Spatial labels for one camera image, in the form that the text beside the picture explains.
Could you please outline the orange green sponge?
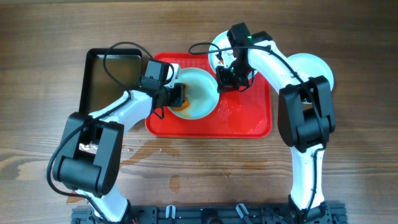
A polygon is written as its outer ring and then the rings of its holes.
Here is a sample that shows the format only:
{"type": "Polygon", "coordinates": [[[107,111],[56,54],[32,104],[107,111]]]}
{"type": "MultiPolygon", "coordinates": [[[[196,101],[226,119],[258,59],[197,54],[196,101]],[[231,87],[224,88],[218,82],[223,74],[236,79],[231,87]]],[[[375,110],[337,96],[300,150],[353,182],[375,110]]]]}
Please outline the orange green sponge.
{"type": "Polygon", "coordinates": [[[175,84],[170,91],[169,107],[180,111],[189,106],[189,101],[187,100],[187,87],[188,85],[184,83],[175,84]]]}

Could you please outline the white plate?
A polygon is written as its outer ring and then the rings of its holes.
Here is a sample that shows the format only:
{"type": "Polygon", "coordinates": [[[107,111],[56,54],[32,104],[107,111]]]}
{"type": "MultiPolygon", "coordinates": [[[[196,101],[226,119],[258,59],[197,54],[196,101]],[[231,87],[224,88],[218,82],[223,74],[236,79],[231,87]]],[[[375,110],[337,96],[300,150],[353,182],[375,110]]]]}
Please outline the white plate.
{"type": "Polygon", "coordinates": [[[185,85],[185,100],[188,104],[169,110],[182,119],[201,119],[209,115],[217,106],[220,98],[218,84],[209,72],[200,68],[183,68],[176,83],[185,85]]]}
{"type": "Polygon", "coordinates": [[[329,81],[330,89],[333,90],[333,72],[323,59],[308,53],[293,54],[287,59],[299,72],[304,72],[311,77],[324,76],[329,81]]]}
{"type": "MultiPolygon", "coordinates": [[[[230,42],[227,36],[228,30],[219,34],[211,43],[209,51],[218,50],[218,49],[226,49],[230,48],[230,42]]],[[[225,68],[229,68],[234,74],[236,74],[237,70],[233,68],[233,62],[236,60],[236,57],[233,55],[233,50],[225,50],[222,52],[215,52],[208,54],[208,60],[213,71],[216,71],[216,67],[222,66],[225,68]]]]}

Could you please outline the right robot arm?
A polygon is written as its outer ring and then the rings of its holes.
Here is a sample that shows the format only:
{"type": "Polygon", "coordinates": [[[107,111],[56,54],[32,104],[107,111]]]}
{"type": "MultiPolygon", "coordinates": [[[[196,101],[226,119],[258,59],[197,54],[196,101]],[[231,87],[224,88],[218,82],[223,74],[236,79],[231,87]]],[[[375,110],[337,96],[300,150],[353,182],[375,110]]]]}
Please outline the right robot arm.
{"type": "Polygon", "coordinates": [[[308,219],[325,200],[323,155],[336,126],[331,69],[312,54],[286,57],[266,32],[224,31],[209,51],[221,91],[249,85],[262,75],[277,92],[277,125],[292,155],[289,204],[297,216],[308,219]]]}

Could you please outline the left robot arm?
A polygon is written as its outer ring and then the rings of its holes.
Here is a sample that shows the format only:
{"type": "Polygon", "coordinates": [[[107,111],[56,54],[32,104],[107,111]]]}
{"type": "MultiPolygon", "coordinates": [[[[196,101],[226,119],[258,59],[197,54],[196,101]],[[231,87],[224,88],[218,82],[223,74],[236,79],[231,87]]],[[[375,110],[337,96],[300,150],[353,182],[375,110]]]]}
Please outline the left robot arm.
{"type": "Polygon", "coordinates": [[[70,194],[58,189],[55,182],[87,200],[93,209],[89,221],[137,222],[130,201],[116,185],[123,137],[156,109],[183,104],[185,85],[177,81],[180,71],[177,63],[149,60],[136,88],[123,85],[122,96],[102,110],[68,117],[62,140],[47,166],[47,182],[60,195],[70,194]]]}

